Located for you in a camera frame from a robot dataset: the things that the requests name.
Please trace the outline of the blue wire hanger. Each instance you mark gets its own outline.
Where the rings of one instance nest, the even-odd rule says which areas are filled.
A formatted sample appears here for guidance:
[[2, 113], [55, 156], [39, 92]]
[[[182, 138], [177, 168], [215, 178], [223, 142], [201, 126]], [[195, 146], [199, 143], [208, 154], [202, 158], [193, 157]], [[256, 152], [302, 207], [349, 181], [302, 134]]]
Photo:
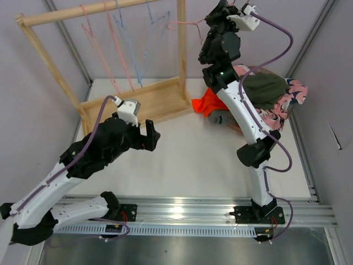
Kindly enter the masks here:
[[122, 12], [120, 10], [119, 1], [115, 1], [115, 3], [117, 5], [119, 18], [117, 18], [114, 15], [113, 15], [113, 18], [114, 18], [115, 24], [118, 27], [118, 30], [119, 30], [120, 34], [122, 35], [122, 39], [123, 39], [128, 51], [130, 53], [130, 57], [131, 57], [132, 64], [133, 64], [133, 68], [134, 68], [135, 73], [136, 73], [137, 83], [140, 85], [141, 88], [143, 88], [142, 78], [141, 78], [140, 72], [139, 72], [138, 67], [137, 67], [137, 61], [136, 61], [135, 53], [134, 53], [134, 50], [133, 50], [133, 47], [132, 47], [132, 40], [131, 40], [131, 37], [129, 35], [128, 30], [125, 27], [125, 23], [124, 23], [124, 20], [122, 18]]
[[151, 1], [147, 1], [147, 10], [149, 16], [149, 34], [142, 62], [137, 71], [138, 83], [141, 87], [143, 87], [143, 79], [145, 78], [150, 64], [152, 63], [162, 43], [162, 39], [166, 31], [166, 26], [170, 19], [170, 11], [166, 11], [160, 16], [153, 15], [151, 11], [150, 2]]

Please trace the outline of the grey shorts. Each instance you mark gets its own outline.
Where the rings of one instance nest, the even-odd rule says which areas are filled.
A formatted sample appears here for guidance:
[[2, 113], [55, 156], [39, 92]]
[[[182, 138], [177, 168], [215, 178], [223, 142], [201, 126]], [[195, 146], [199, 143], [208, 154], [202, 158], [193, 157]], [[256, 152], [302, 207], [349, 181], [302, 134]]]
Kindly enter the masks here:
[[218, 124], [222, 126], [237, 126], [237, 122], [229, 110], [213, 110], [208, 119], [213, 124]]

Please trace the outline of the dark olive shorts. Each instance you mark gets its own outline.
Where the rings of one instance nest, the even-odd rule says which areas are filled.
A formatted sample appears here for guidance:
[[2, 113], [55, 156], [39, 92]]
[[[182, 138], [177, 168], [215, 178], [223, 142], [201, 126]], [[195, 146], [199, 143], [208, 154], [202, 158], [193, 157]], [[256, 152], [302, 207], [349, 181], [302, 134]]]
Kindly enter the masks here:
[[284, 78], [272, 73], [257, 73], [245, 78], [243, 88], [255, 108], [272, 110], [289, 90]]

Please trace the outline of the pink patterned shorts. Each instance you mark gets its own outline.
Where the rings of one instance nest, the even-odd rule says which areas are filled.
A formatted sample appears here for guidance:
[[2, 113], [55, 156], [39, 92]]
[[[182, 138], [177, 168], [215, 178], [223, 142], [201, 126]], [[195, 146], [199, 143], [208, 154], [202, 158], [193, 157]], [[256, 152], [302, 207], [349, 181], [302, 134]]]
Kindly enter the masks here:
[[272, 130], [282, 131], [285, 126], [285, 121], [290, 117], [293, 108], [296, 105], [303, 104], [307, 97], [308, 88], [299, 80], [293, 78], [284, 79], [290, 87], [286, 94], [275, 104], [274, 109], [263, 110], [256, 108], [262, 120]]

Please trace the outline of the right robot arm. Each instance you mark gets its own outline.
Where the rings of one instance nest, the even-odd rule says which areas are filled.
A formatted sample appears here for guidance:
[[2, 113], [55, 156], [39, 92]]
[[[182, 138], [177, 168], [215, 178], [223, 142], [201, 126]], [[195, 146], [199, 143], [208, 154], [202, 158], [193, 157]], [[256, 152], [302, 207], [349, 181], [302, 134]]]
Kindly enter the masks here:
[[270, 131], [252, 106], [232, 62], [240, 58], [240, 23], [235, 22], [239, 10], [227, 1], [218, 5], [205, 17], [210, 27], [199, 53], [199, 61], [206, 85], [226, 105], [240, 126], [246, 144], [237, 156], [249, 171], [252, 184], [252, 217], [257, 222], [271, 218], [277, 202], [269, 193], [264, 177], [270, 152], [280, 138], [279, 131]]

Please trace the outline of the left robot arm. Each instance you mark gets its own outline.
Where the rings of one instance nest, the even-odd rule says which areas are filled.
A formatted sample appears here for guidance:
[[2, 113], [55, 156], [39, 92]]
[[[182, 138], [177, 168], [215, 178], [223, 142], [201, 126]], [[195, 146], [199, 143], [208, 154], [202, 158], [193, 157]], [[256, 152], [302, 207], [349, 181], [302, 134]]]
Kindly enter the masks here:
[[17, 203], [1, 205], [1, 246], [10, 243], [27, 246], [47, 240], [54, 231], [83, 220], [115, 220], [121, 204], [113, 192], [102, 192], [84, 203], [57, 207], [71, 189], [102, 171], [129, 149], [154, 151], [161, 135], [146, 120], [146, 135], [140, 126], [114, 116], [100, 123], [83, 140], [73, 143], [49, 175]]

